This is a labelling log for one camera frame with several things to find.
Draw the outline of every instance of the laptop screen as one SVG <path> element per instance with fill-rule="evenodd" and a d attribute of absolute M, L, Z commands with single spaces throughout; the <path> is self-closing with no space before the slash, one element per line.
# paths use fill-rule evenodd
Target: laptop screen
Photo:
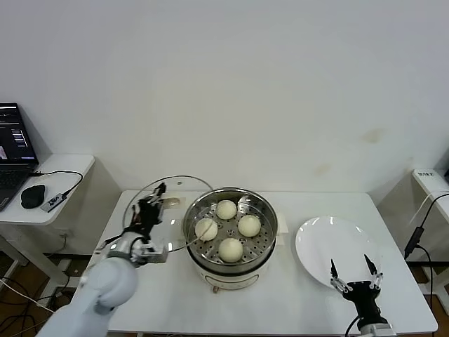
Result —
<path fill-rule="evenodd" d="M 0 103 L 0 164 L 37 163 L 18 106 Z"/>

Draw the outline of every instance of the white plate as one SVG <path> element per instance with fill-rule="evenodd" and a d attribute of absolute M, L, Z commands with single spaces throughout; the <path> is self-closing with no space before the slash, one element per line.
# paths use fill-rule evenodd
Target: white plate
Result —
<path fill-rule="evenodd" d="M 296 252 L 306 270 L 320 283 L 330 285 L 330 259 L 343 281 L 365 281 L 371 278 L 366 254 L 380 271 L 377 245 L 356 224 L 335 216 L 322 216 L 306 221 L 297 231 Z"/>

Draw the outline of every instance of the computer mouse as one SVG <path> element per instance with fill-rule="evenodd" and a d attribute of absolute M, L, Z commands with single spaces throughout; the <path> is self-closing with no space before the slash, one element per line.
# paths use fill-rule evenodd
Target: computer mouse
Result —
<path fill-rule="evenodd" d="M 23 190 L 20 198 L 24 209 L 34 209 L 43 203 L 45 185 L 35 185 Z"/>

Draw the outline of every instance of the steamer basket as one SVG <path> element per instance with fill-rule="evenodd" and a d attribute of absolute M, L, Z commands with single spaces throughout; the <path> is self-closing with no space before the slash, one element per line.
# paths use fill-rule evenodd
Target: steamer basket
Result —
<path fill-rule="evenodd" d="M 237 214 L 230 220 L 222 220 L 215 214 L 217 203 L 222 200 L 231 200 L 237 205 Z M 262 227 L 255 237 L 244 237 L 237 228 L 239 220 L 247 214 L 260 219 Z M 236 187 L 203 194 L 187 209 L 183 220 L 182 228 L 188 242 L 196 239 L 195 225 L 202 218 L 210 218 L 217 223 L 217 237 L 208 242 L 198 240 L 187 249 L 194 261 L 207 271 L 223 276 L 244 275 L 258 269 L 270 257 L 278 221 L 272 206 L 260 195 Z M 218 256 L 221 241 L 230 237 L 243 244 L 242 259 L 236 263 L 226 263 Z"/>

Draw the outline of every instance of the white bun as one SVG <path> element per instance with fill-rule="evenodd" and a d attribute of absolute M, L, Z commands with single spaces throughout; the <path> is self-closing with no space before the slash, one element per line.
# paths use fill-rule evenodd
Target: white bun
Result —
<path fill-rule="evenodd" d="M 214 240 L 218 233 L 217 223 L 212 219 L 201 219 L 195 225 L 195 235 L 201 241 Z"/>
<path fill-rule="evenodd" d="M 239 221 L 239 232 L 245 237 L 255 237 L 260 232 L 260 220 L 257 216 L 243 216 Z"/>
<path fill-rule="evenodd" d="M 237 239 L 224 239 L 218 247 L 218 256 L 228 263 L 234 263 L 241 259 L 243 246 Z"/>
<path fill-rule="evenodd" d="M 229 220 L 237 214 L 237 206 L 231 200 L 222 200 L 217 204 L 217 209 L 215 212 L 218 218 L 222 220 Z"/>

